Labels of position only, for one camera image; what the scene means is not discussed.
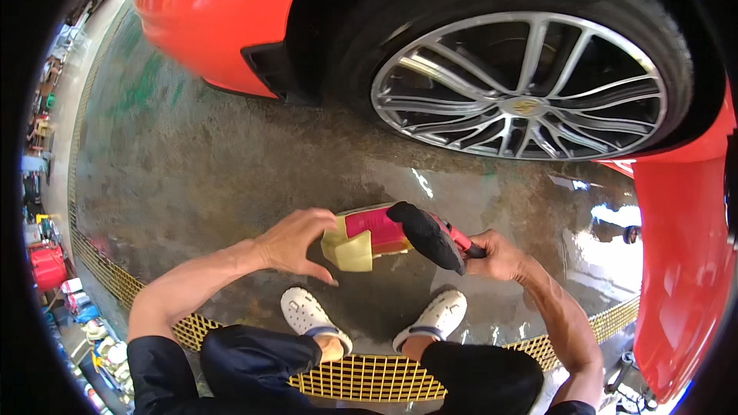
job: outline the shoe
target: shoe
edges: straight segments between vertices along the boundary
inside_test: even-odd
[[[392,347],[401,352],[402,345],[413,335],[436,337],[446,341],[451,332],[461,324],[466,314],[466,297],[458,290],[447,290],[430,302],[413,325],[400,332],[392,341]]]
[[[343,345],[343,355],[350,355],[354,344],[343,330],[327,317],[318,300],[307,290],[292,287],[282,294],[282,314],[298,335],[337,337]]]

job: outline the black foam pad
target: black foam pad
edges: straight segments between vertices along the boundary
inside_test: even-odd
[[[464,275],[466,266],[456,243],[428,212],[403,201],[389,207],[387,216],[402,223],[405,237],[423,256],[443,269]]]

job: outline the wheel center cap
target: wheel center cap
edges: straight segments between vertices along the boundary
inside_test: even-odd
[[[517,117],[535,117],[549,110],[549,103],[541,98],[516,96],[500,103],[500,109]]]

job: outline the car wheel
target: car wheel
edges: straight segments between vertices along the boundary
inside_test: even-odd
[[[686,115],[692,84],[657,0],[362,0],[326,89],[411,140],[573,161],[655,145]]]

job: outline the tire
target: tire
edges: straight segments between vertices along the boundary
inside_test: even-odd
[[[603,25],[637,45],[653,61],[667,94],[658,129],[634,150],[653,147],[673,132],[691,104],[691,57],[678,26],[657,0],[361,0],[347,17],[327,57],[324,92],[368,121],[386,124],[371,102],[383,64],[403,47],[441,26],[497,12],[551,12]],[[622,154],[611,154],[614,157]]]

